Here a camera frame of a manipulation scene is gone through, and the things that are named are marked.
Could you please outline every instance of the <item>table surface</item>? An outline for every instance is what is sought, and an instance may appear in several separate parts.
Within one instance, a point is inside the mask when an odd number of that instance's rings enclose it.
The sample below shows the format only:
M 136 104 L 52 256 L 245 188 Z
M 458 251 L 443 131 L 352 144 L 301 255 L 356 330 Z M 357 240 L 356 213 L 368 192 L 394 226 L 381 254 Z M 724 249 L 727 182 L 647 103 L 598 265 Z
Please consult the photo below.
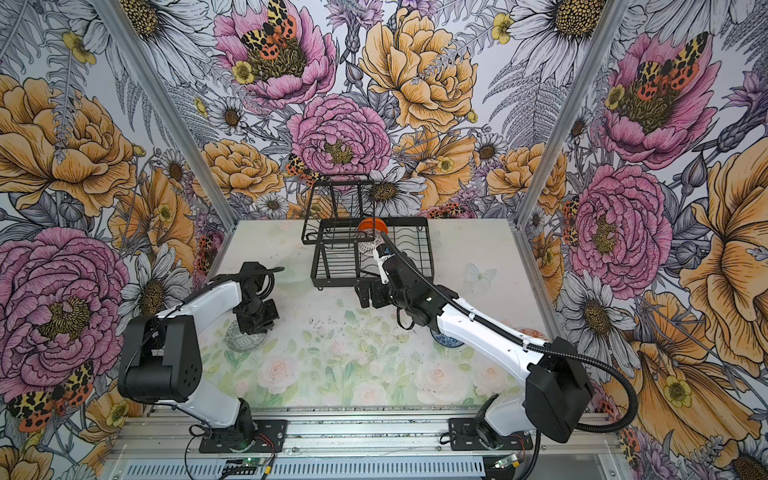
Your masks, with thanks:
M 352 287 L 315 288 L 315 246 L 301 243 L 301 230 L 301 221 L 251 220 L 233 234 L 218 273 L 246 261 L 285 271 L 270 295 L 280 318 L 266 338 L 240 335 L 232 314 L 200 333 L 205 375 L 224 392 L 254 409 L 374 409 L 473 406 L 521 391 L 471 347 L 401 329 L 393 306 L 363 310 Z M 429 231 L 436 283 L 509 326 L 546 332 L 506 220 L 430 220 Z

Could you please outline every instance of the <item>butterfly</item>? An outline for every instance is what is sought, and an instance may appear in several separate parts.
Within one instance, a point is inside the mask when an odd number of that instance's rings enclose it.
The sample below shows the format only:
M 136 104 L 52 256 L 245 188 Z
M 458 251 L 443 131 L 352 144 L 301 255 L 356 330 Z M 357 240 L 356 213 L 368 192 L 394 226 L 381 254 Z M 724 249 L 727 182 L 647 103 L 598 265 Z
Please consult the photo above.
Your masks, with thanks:
M 52 391 L 28 392 L 8 402 L 8 411 L 19 419 L 18 430 L 34 433 L 42 430 L 53 419 L 54 413 L 64 416 L 68 409 L 85 403 L 94 388 L 94 364 L 86 362 Z
M 298 177 L 299 180 L 305 183 L 308 187 L 314 187 L 315 182 L 318 180 L 328 180 L 326 175 L 318 174 L 317 172 L 310 170 L 306 164 L 304 164 L 304 161 L 294 154 L 291 154 L 288 157 L 286 172 L 291 177 Z
M 576 216 L 578 215 L 578 202 L 569 200 L 563 204 L 563 241 L 566 245 L 578 247 L 578 230 L 576 230 Z
M 470 263 L 467 265 L 467 282 L 480 283 L 481 285 L 490 288 L 491 282 L 496 278 L 497 272 L 498 271 L 495 268 L 481 272 L 477 265 Z
M 274 60 L 280 56 L 280 49 L 286 47 L 287 41 L 296 37 L 296 18 L 288 15 L 285 0 L 270 0 L 266 18 L 260 30 L 247 31 L 240 41 L 254 56 Z
M 707 46 L 710 34 L 702 32 L 689 41 L 674 59 L 659 64 L 655 61 L 644 61 L 637 66 L 637 80 L 640 87 L 637 97 L 649 101 L 657 92 L 666 94 L 669 88 L 682 90 L 699 73 L 699 58 Z

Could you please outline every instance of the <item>dish rack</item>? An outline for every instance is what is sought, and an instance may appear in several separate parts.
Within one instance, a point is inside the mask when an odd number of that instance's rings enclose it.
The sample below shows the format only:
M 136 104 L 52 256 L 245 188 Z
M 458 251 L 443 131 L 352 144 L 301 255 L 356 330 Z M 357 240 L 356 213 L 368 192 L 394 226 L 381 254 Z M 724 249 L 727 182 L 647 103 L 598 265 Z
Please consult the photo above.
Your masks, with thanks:
M 373 255 L 359 244 L 374 241 L 373 230 L 360 231 L 365 219 L 376 223 L 376 184 L 372 180 L 317 181 L 310 191 L 302 242 L 315 245 L 310 277 L 319 290 L 358 286 L 379 278 Z M 387 236 L 432 280 L 435 276 L 429 225 L 423 217 L 383 217 Z

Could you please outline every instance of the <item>black cable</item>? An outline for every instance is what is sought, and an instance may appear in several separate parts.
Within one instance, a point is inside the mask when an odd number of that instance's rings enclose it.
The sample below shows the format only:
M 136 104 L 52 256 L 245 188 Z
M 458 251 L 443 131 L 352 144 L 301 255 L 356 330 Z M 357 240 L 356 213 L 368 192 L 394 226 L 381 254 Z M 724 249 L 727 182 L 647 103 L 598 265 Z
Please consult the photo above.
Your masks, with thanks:
M 266 278 L 266 287 L 264 290 L 259 292 L 259 298 L 264 300 L 266 299 L 270 293 L 272 293 L 272 289 L 275 287 L 275 276 L 274 274 L 270 273 Z
M 274 278 L 273 273 L 275 273 L 275 272 L 282 272 L 283 270 L 285 270 L 284 266 L 276 266 L 275 268 L 269 268 L 269 269 L 263 269 L 263 270 L 252 270 L 250 272 L 245 272 L 245 273 L 232 273 L 232 274 L 227 274 L 227 275 L 221 275 L 219 278 L 215 279 L 214 281 L 212 281 L 210 283 L 207 283 L 206 285 L 203 285 L 197 292 L 194 292 L 191 295 L 187 296 L 187 298 L 181 300 L 181 302 L 178 305 L 176 305 L 173 310 L 171 310 L 163 318 L 161 318 L 160 321 L 157 322 L 157 325 L 155 325 L 154 328 L 152 330 L 150 330 L 149 333 L 147 333 L 147 335 L 144 336 L 144 339 L 141 341 L 141 344 L 136 349 L 134 354 L 131 356 L 131 360 L 128 362 L 127 366 L 125 367 L 125 374 L 124 375 L 125 376 L 128 375 L 128 371 L 133 366 L 133 362 L 136 359 L 136 355 L 139 354 L 141 349 L 144 348 L 144 345 L 146 345 L 147 342 L 150 341 L 152 336 L 165 324 L 165 321 L 168 319 L 168 317 L 170 317 L 174 313 L 176 313 L 179 310 L 181 310 L 181 307 L 183 307 L 187 303 L 189 303 L 192 300 L 198 298 L 203 293 L 210 292 L 211 290 L 213 290 L 217 286 L 221 285 L 222 283 L 226 283 L 226 282 L 230 282 L 230 281 L 234 281 L 234 280 L 240 280 L 240 279 L 243 279 L 243 278 L 248 278 L 249 276 L 261 275 L 261 274 L 264 274 L 264 273 L 268 273 L 269 275 L 272 276 L 272 278 Z
M 192 433 L 192 428 L 193 427 L 200 427 L 203 430 L 207 429 L 207 432 Z M 190 478 L 190 480 L 195 480 L 195 478 L 192 476 L 192 472 L 190 472 L 189 465 L 187 465 L 187 453 L 189 452 L 190 445 L 192 445 L 192 441 L 193 440 L 198 439 L 200 437 L 205 437 L 205 438 L 209 439 L 213 435 L 214 432 L 210 428 L 210 426 L 203 425 L 203 424 L 200 424 L 200 425 L 197 425 L 197 424 L 196 425 L 190 425 L 190 428 L 187 431 L 190 433 L 190 435 L 192 435 L 192 438 L 187 443 L 187 447 L 184 449 L 184 469 L 187 470 L 187 476 Z
M 397 307 L 397 324 L 400 325 L 400 328 L 402 328 L 404 330 L 411 330 L 411 329 L 413 329 L 413 326 L 416 324 L 416 321 L 412 319 L 411 320 L 411 324 L 407 328 L 404 327 L 402 325 L 402 322 L 400 322 L 400 310 L 401 310 L 401 308 Z
M 540 448 L 541 448 L 541 432 L 536 430 L 536 443 L 533 447 L 533 456 L 531 457 L 531 460 L 528 462 L 528 466 L 525 467 L 525 473 L 520 478 L 518 478 L 518 480 L 525 480 L 531 476 L 531 473 L 533 473 L 533 468 L 536 466 L 536 460 L 538 460 L 538 451 Z
M 485 328 L 490 329 L 493 333 L 496 333 L 497 335 L 503 336 L 507 340 L 513 342 L 515 345 L 519 346 L 525 346 L 528 350 L 531 350 L 532 352 L 542 353 L 544 355 L 550 355 L 550 356 L 559 356 L 563 359 L 572 359 L 577 360 L 582 363 L 586 363 L 587 365 L 592 365 L 594 367 L 599 368 L 600 370 L 603 370 L 605 372 L 608 372 L 612 377 L 614 377 L 618 382 L 621 384 L 621 386 L 624 387 L 624 390 L 627 392 L 627 399 L 629 405 L 627 406 L 627 412 L 624 413 L 624 416 L 618 419 L 616 422 L 610 423 L 608 425 L 589 425 L 587 423 L 577 423 L 576 429 L 582 430 L 584 432 L 590 432 L 590 433 L 612 433 L 617 432 L 622 429 L 626 429 L 635 419 L 637 416 L 637 410 L 639 408 L 639 401 L 637 398 L 637 392 L 634 391 L 634 387 L 630 383 L 629 379 L 624 376 L 623 373 L 619 372 L 616 367 L 609 365 L 605 362 L 601 362 L 600 360 L 593 359 L 586 355 L 581 355 L 580 353 L 568 353 L 568 352 L 558 352 L 556 350 L 550 349 L 548 346 L 540 346 L 536 345 L 535 343 L 529 343 L 527 346 L 523 343 L 523 340 L 517 336 L 512 335 L 510 332 L 506 331 L 505 329 L 502 329 L 500 326 L 496 325 L 495 323 L 483 318 L 480 315 L 477 315 L 476 313 L 470 312 L 465 307 L 459 305 L 453 298 L 451 298 L 450 295 L 443 292 L 437 286 L 435 286 L 434 283 L 432 283 L 424 274 L 419 270 L 416 265 L 409 260 L 409 258 L 400 251 L 399 248 L 397 248 L 392 242 L 389 237 L 387 237 L 386 233 L 381 233 L 382 239 L 384 240 L 384 243 L 386 243 L 386 246 L 400 259 L 402 262 L 411 270 L 422 282 L 429 285 L 438 295 L 440 295 L 450 306 L 457 309 L 462 315 L 467 316 L 469 319 L 476 321 L 480 325 L 483 325 Z

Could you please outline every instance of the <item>yellow peony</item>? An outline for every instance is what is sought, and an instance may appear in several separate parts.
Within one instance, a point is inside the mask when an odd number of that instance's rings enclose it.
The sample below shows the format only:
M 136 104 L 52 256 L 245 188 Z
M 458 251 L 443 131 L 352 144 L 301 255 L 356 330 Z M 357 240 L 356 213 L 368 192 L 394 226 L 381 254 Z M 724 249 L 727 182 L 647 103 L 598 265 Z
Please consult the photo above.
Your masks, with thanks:
M 45 80 L 28 78 L 22 87 L 0 75 L 0 192 L 25 194 L 16 207 L 26 208 L 48 188 L 64 191 L 97 217 L 115 195 L 136 187 L 134 147 L 96 98 L 77 92 L 74 130 L 59 163 L 51 98 L 60 93 Z
M 435 24 L 418 10 L 397 12 L 393 33 L 382 23 L 368 31 L 360 67 L 378 85 L 376 93 L 391 91 L 400 103 L 401 127 L 427 128 L 445 133 L 472 109 L 472 88 L 477 64 L 461 58 L 438 74 L 423 75 L 438 55 L 450 51 L 453 35 L 435 30 Z
M 203 147 L 203 158 L 227 198 L 238 192 L 256 200 L 285 187 L 280 164 L 249 144 L 227 139 L 211 142 Z M 205 195 L 197 179 L 193 188 L 201 197 Z
M 533 239 L 533 255 L 552 302 L 558 299 L 563 287 L 564 263 L 561 246 L 560 237 L 551 233 L 546 237 L 542 233 Z
M 521 147 L 502 155 L 499 160 L 504 167 L 491 170 L 486 177 L 488 192 L 493 195 L 503 194 L 505 196 L 525 192 L 531 184 L 531 179 L 539 162 L 541 162 L 543 153 L 544 143 L 542 142 L 530 149 Z M 560 205 L 560 200 L 565 196 L 566 162 L 565 153 L 561 152 L 538 199 L 538 204 L 541 205 L 547 215 L 554 214 Z

